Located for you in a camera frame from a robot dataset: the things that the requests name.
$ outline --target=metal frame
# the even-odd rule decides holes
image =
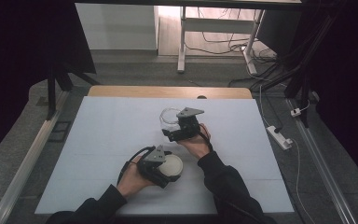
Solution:
[[[232,7],[268,10],[308,10],[335,7],[340,0],[323,1],[322,3],[301,3],[293,0],[76,0],[76,3],[117,4],[140,6],[172,6],[172,7]]]
[[[289,100],[286,100],[286,103],[290,110],[295,107]],[[300,119],[296,119],[297,128],[300,130],[300,133],[307,145],[308,151],[312,156],[313,162],[316,168],[319,171],[319,174],[324,182],[324,186],[327,188],[334,205],[336,206],[338,215],[341,217],[342,223],[345,224],[355,224],[357,223],[351,208],[348,205],[347,200],[344,197],[336,179],[331,174],[331,171],[324,160],[324,156],[316,144],[315,139],[312,136],[312,133],[309,128],[307,128]]]
[[[51,130],[53,129],[58,117],[61,114],[63,105],[68,95],[69,92],[63,91],[59,96],[56,112],[50,120],[45,120],[45,122],[43,123],[41,129],[39,130],[39,133],[37,134],[34,142],[28,150],[27,155],[22,161],[19,170],[13,177],[10,185],[7,188],[7,191],[2,197],[2,200],[0,202],[0,224],[3,224],[7,221],[11,211],[13,210],[14,204],[19,198],[19,195],[21,194],[21,191],[24,188],[30,173],[34,169],[34,164],[39,158],[43,147],[48,141],[48,136],[50,135]]]
[[[186,46],[185,36],[186,31],[189,32],[210,32],[210,33],[233,33],[233,34],[247,34],[249,42],[246,48],[242,51],[243,57],[246,61],[246,66],[251,75],[256,75],[257,71],[250,55],[252,45],[255,42],[255,35],[260,26],[261,18],[264,10],[261,10],[255,21],[235,21],[235,20],[217,20],[217,19],[203,19],[203,18],[187,18],[186,7],[180,7],[181,18],[181,35],[178,53],[178,73],[185,72],[185,57]]]

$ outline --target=black jacket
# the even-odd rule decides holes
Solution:
[[[222,224],[276,223],[263,214],[260,204],[249,195],[249,191],[236,169],[226,166],[216,152],[202,157],[198,166],[205,174],[204,183],[214,196],[218,217]],[[75,212],[53,214],[47,224],[104,224],[126,203],[126,199],[112,185],[97,201],[87,199]]]

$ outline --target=metal rail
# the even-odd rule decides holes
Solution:
[[[19,195],[21,194],[21,191],[24,188],[30,173],[34,169],[34,164],[39,158],[43,147],[48,141],[48,136],[50,135],[51,130],[53,129],[58,117],[61,114],[63,105],[68,95],[69,93],[67,91],[63,91],[59,96],[56,113],[53,115],[51,120],[45,120],[43,123],[39,133],[28,150],[27,155],[22,161],[19,170],[14,175],[13,180],[2,197],[0,202],[0,224],[4,224],[7,221],[11,211],[13,210],[14,204],[19,198]]]
[[[289,100],[286,100],[290,109],[294,109],[292,103]],[[321,153],[321,150],[318,148],[315,139],[312,136],[309,128],[305,128],[303,122],[300,119],[296,119],[297,128],[300,130],[300,133],[307,145],[307,148],[310,152],[310,155],[313,158],[313,162],[317,167],[319,174],[324,182],[324,186],[327,188],[334,205],[338,211],[339,216],[341,217],[342,223],[345,224],[356,224],[356,220],[352,213],[351,208],[346,201],[344,194],[342,193],[336,179],[330,172],[324,156]]]

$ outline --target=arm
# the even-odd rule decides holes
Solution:
[[[208,138],[211,137],[205,126],[202,130]],[[264,216],[258,201],[249,195],[238,171],[226,166],[215,151],[210,152],[202,138],[196,136],[178,144],[199,159],[198,166],[205,175],[205,187],[213,194],[223,223],[275,223],[272,218]]]
[[[129,165],[117,187],[110,185],[99,200],[89,198],[75,212],[55,213],[46,224],[98,224],[111,220],[116,211],[127,203],[127,198],[147,186],[154,185],[139,174],[135,164],[139,159],[140,157],[135,158]]]

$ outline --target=wire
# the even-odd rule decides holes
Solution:
[[[269,68],[266,69],[266,71],[262,72],[260,75],[258,75],[258,77],[261,77],[263,75],[265,75],[269,69],[273,68],[272,71],[270,72],[273,72],[273,70],[275,70],[276,68],[274,66],[276,66],[277,64],[273,64],[272,66],[270,66]],[[238,79],[232,79],[231,81],[228,82],[227,86],[228,87],[231,87],[231,85],[235,82],[239,82],[239,81],[244,81],[244,80],[248,80],[248,79],[253,79],[255,78],[255,76],[251,76],[251,77],[245,77],[245,78],[238,78]]]
[[[308,42],[310,42],[312,40],[312,38],[314,38],[316,36],[316,34],[318,33],[318,30],[322,27],[322,25],[323,25],[323,22],[320,21],[314,27],[314,29],[310,32],[309,36],[307,38],[305,38],[305,40],[301,44],[299,44],[290,53],[277,59],[279,61],[279,63],[283,63],[283,62],[291,63],[292,61],[294,61],[295,58],[291,58],[291,57],[295,57],[296,55],[298,57],[301,54],[302,49],[308,44]]]
[[[264,52],[264,51],[267,51],[267,50],[270,50],[270,48],[260,50],[258,52],[258,57],[261,57],[261,52]]]
[[[260,54],[262,51],[266,51],[268,49],[263,49],[261,50],[260,52],[258,52],[258,57],[255,56],[255,50],[252,49],[252,53],[253,53],[253,56],[251,55],[252,59],[254,59],[255,61],[257,61],[258,63],[273,63],[273,62],[276,62],[277,59],[275,57],[261,57]]]
[[[312,217],[310,216],[310,214],[308,213],[307,209],[305,209],[304,204],[301,202],[301,198],[300,195],[298,194],[298,179],[300,177],[300,166],[301,166],[301,159],[300,159],[300,148],[298,147],[298,143],[295,139],[292,138],[292,141],[296,143],[296,147],[297,147],[297,154],[298,154],[298,169],[297,169],[297,178],[296,178],[296,193],[297,193],[297,198],[301,203],[302,208],[304,209],[304,212],[307,214],[307,216],[310,218],[310,221],[315,224],[315,222],[313,221]]]
[[[194,81],[192,81],[192,80],[190,80],[190,79],[188,79],[187,81],[188,81],[189,83],[193,83],[193,84],[196,85],[196,86],[203,87],[203,86],[200,85],[199,83],[194,82]]]
[[[185,42],[185,46],[186,48],[188,49],[193,49],[191,47],[189,47],[186,42]],[[198,50],[198,51],[202,51],[202,52],[206,52],[206,53],[211,53],[211,54],[227,54],[227,53],[230,53],[231,50],[228,50],[228,51],[223,51],[223,52],[211,52],[211,51],[208,51],[208,50],[205,50],[205,49],[193,49],[193,50]]]
[[[271,125],[269,125],[269,123],[267,122],[266,118],[264,117],[263,103],[261,102],[261,86],[263,86],[263,85],[260,85],[260,94],[259,94],[261,117],[263,118],[264,122],[266,122],[266,124],[267,124],[268,126],[271,126]]]
[[[255,13],[257,12],[257,9],[255,9],[255,11],[254,11],[254,20],[255,20]]]
[[[210,152],[213,151],[213,146],[211,144],[210,138],[208,136],[208,132],[206,131],[205,127],[200,125],[200,127],[206,132],[206,136],[205,134],[203,134],[201,131],[198,132],[198,134],[201,136],[201,138],[203,138],[203,140],[206,142],[208,149]]]
[[[269,96],[266,95],[266,99],[268,101],[269,107],[271,107],[272,111],[274,112],[275,117],[278,119],[279,123],[280,123],[280,128],[283,128],[283,122],[281,121],[280,117],[278,116],[278,113],[275,111],[274,106],[272,106],[271,101],[269,100]]]
[[[308,105],[302,109],[300,109],[300,111],[306,110],[308,107],[310,107],[310,100],[308,100]]]
[[[232,52],[242,52],[241,48],[242,48],[242,47],[246,47],[247,44],[248,44],[248,43],[231,45],[231,46],[229,46],[229,49],[230,49]]]
[[[255,85],[256,84],[258,84],[258,83],[260,83],[261,81],[272,81],[272,79],[273,78],[267,78],[267,77],[269,77],[272,73],[273,73],[273,71],[276,69],[276,68],[278,68],[279,66],[275,66],[275,67],[273,67],[273,69],[271,70],[271,71],[269,71],[264,77],[254,77],[254,76],[252,76],[251,74],[249,74],[249,76],[250,77],[254,77],[254,78],[257,78],[257,79],[260,79],[259,81],[257,81],[257,82],[255,82],[251,87],[250,87],[250,91],[254,91],[254,87],[255,87]],[[282,74],[283,73],[283,71],[281,71],[279,74],[277,74],[275,77],[277,77],[277,76],[279,76],[280,74]]]
[[[274,63],[272,66],[270,66],[266,71],[264,71],[263,73],[261,73],[258,77],[255,77],[255,76],[252,76],[250,71],[249,71],[249,68],[246,66],[246,70],[248,72],[248,75],[250,77],[253,77],[253,78],[256,78],[256,79],[259,79],[257,82],[255,82],[251,87],[250,87],[250,91],[253,91],[254,90],[254,87],[255,85],[257,85],[258,83],[260,83],[261,81],[269,81],[269,79],[266,79],[266,77],[269,77],[274,71],[275,69],[278,68],[278,64],[277,63]]]
[[[224,11],[223,11],[223,15],[220,16],[218,19],[221,19],[222,17],[226,16],[228,10],[230,9],[230,12],[229,12],[229,15],[228,17],[230,18],[231,16],[231,12],[232,12],[232,8],[226,8]],[[198,7],[198,13],[199,13],[199,18],[205,18],[205,16],[203,15],[202,11],[200,10],[200,8]],[[239,19],[240,17],[240,14],[241,14],[241,10],[239,10],[238,12],[238,15],[237,15],[237,20]],[[231,42],[235,42],[235,41],[245,41],[245,40],[249,40],[249,38],[243,38],[243,39],[233,39],[233,36],[234,34],[231,35],[231,38],[228,39],[228,40],[208,40],[206,37],[205,37],[205,33],[204,32],[201,32],[202,33],[202,37],[203,39],[208,42],[208,43],[228,43],[228,48],[231,50],[231,51],[234,51],[234,52],[238,52],[238,51],[235,51],[235,49],[237,48],[240,48],[242,47],[243,45],[245,44],[238,44],[238,45],[234,45],[234,46],[230,46],[230,43]],[[208,52],[208,53],[214,53],[214,52],[210,52],[210,51],[207,51],[207,50],[202,50],[202,49],[199,49],[201,51],[204,51],[204,52]]]
[[[313,13],[312,17],[310,18],[309,23],[307,24],[307,26],[305,26],[305,27],[307,27],[306,30],[310,28],[310,25],[311,25],[312,21],[315,19],[316,15],[318,14],[319,9],[321,9],[321,4],[322,4],[322,0],[319,0],[318,7],[316,8],[315,12]]]
[[[155,147],[144,147],[141,150],[139,150],[137,153],[135,153],[135,155],[133,155],[128,161],[126,161],[126,163],[124,163],[123,168],[121,168],[120,174],[118,175],[117,185],[118,185],[118,183],[120,183],[121,177],[123,177],[124,172],[127,170],[127,168],[129,167],[130,163],[135,163],[135,162],[133,162],[133,159],[135,159],[135,157],[137,157],[142,152],[147,151],[147,150],[152,150],[154,148]]]

